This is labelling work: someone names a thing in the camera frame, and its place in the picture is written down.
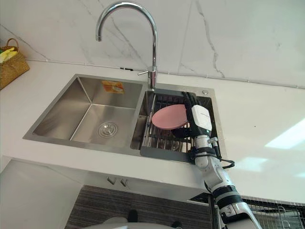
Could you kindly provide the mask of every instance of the shoe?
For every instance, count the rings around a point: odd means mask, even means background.
[[[175,221],[175,222],[172,224],[172,228],[183,229],[183,228],[182,228],[182,223],[179,222],[179,221]]]
[[[137,223],[138,222],[138,212],[137,210],[130,210],[127,218],[129,223]]]

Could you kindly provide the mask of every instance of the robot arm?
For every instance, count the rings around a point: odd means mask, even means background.
[[[189,135],[195,146],[190,151],[196,166],[201,170],[204,184],[211,192],[219,208],[221,219],[228,229],[262,229],[249,206],[243,202],[229,175],[222,167],[217,138],[210,138],[212,123],[209,112],[200,105],[195,94],[183,93],[187,118],[190,123]]]

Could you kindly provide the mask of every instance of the faucet spout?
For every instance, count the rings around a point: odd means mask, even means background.
[[[146,19],[149,21],[151,28],[152,28],[152,66],[148,70],[148,84],[151,89],[155,89],[156,84],[156,76],[157,76],[157,66],[156,66],[156,53],[157,53],[157,27],[153,20],[152,15],[148,12],[146,8],[143,6],[134,3],[134,2],[126,2],[126,1],[119,1],[114,4],[109,5],[104,9],[104,11],[101,13],[97,24],[96,24],[96,40],[98,42],[102,41],[102,28],[105,23],[106,18],[112,14],[114,11],[121,9],[121,8],[131,8],[134,10],[137,10],[141,14],[143,14]]]

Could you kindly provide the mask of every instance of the wicker basket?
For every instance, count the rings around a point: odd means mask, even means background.
[[[17,46],[9,46],[9,42],[11,40],[14,40]],[[17,51],[17,54],[11,57],[9,60],[0,63],[0,89],[4,88],[18,76],[30,69],[24,60],[24,56],[19,51],[18,42],[14,38],[8,39],[6,46],[1,47],[0,49],[5,51],[10,48],[15,48],[14,51]]]

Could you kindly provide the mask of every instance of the drain strainer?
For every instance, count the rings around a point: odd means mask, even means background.
[[[115,123],[106,122],[100,125],[99,136],[101,137],[112,137],[118,131],[118,126]]]

